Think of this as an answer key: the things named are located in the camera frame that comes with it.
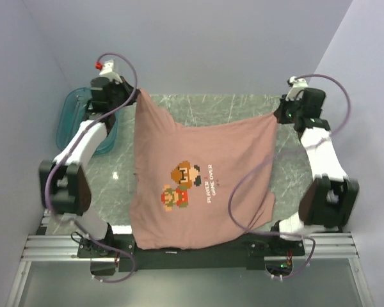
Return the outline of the pink t shirt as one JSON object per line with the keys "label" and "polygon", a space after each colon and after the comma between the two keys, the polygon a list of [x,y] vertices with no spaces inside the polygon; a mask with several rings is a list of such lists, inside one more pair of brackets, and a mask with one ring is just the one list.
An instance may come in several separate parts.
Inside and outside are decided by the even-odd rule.
{"label": "pink t shirt", "polygon": [[140,90],[134,125],[136,190],[129,209],[141,249],[200,249],[271,221],[278,123],[272,113],[186,127]]}

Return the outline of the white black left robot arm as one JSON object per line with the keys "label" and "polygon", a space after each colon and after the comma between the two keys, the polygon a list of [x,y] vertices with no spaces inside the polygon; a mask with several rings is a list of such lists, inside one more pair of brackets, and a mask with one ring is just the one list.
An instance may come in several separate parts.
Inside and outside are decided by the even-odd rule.
{"label": "white black left robot arm", "polygon": [[111,225],[90,212],[92,193],[85,169],[114,129],[116,113],[134,103],[138,90],[121,75],[100,75],[91,80],[90,93],[78,131],[59,155],[40,163],[38,175],[43,204],[54,219],[72,223],[84,247],[107,257],[121,251],[115,246]]}

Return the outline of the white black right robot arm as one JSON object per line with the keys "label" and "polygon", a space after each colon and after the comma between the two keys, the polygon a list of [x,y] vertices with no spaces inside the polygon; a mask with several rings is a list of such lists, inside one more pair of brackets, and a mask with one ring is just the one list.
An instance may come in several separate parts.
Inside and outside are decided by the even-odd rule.
{"label": "white black right robot arm", "polygon": [[298,211],[277,221],[271,231],[278,232],[268,239],[268,248],[275,255],[284,254],[290,240],[300,235],[341,230],[347,225],[360,186],[350,178],[335,153],[331,128],[320,117],[326,93],[303,87],[282,95],[274,115],[281,124],[293,124],[304,147],[312,182],[300,200]]}

